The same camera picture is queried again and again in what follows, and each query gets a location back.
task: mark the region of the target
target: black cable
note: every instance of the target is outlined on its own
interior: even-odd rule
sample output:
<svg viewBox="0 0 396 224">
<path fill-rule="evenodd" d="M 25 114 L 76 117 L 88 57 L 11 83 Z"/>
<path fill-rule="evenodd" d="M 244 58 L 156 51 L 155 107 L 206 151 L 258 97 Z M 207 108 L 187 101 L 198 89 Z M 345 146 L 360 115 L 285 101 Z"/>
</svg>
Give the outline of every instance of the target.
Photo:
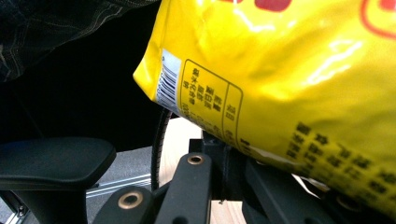
<svg viewBox="0 0 396 224">
<path fill-rule="evenodd" d="M 169 119 L 172 117 L 172 112 L 163 109 L 157 132 L 155 133 L 154 143 L 151 151 L 151 190 L 154 191 L 160 187 L 160 164 L 161 155 L 163 152 L 163 139 L 165 138 L 166 127 Z"/>
</svg>

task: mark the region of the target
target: plastic bag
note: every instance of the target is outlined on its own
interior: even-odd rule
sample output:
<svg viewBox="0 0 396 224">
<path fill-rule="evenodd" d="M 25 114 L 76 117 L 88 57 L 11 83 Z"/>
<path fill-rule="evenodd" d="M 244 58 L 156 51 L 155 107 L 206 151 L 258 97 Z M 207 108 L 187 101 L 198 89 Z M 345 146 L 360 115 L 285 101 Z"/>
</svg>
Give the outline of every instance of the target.
<svg viewBox="0 0 396 224">
<path fill-rule="evenodd" d="M 134 79 L 250 157 L 396 218 L 394 5 L 163 0 Z"/>
</svg>

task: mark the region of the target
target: brass insert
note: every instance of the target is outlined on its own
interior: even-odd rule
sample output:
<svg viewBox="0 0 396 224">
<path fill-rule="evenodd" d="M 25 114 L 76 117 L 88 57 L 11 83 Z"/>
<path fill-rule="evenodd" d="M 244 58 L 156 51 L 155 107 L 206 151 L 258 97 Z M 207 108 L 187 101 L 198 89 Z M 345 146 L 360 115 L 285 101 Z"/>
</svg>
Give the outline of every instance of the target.
<svg viewBox="0 0 396 224">
<path fill-rule="evenodd" d="M 190 156 L 187 161 L 189 162 L 189 164 L 191 165 L 199 165 L 202 164 L 204 162 L 204 157 L 202 156 Z"/>
<path fill-rule="evenodd" d="M 133 209 L 143 202 L 143 194 L 140 191 L 131 191 L 122 195 L 119 199 L 119 207 Z"/>
</svg>

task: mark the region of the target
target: chair armrest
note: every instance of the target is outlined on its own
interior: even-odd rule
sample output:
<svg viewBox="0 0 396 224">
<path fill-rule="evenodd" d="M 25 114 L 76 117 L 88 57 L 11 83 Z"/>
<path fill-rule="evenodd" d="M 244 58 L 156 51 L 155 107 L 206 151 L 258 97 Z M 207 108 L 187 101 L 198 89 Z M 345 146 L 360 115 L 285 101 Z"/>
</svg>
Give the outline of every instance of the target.
<svg viewBox="0 0 396 224">
<path fill-rule="evenodd" d="M 88 189 L 115 158 L 110 143 L 93 138 L 49 138 L 0 145 L 0 189 Z"/>
</svg>

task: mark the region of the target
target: denim jeans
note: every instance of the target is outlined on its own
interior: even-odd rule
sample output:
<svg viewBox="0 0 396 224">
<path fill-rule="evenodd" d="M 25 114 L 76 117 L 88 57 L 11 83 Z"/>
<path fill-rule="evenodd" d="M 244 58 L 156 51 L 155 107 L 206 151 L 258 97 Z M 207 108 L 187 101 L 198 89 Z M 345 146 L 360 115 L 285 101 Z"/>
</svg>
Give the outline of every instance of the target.
<svg viewBox="0 0 396 224">
<path fill-rule="evenodd" d="M 0 0 L 0 82 L 23 74 L 63 43 L 157 0 Z"/>
</svg>

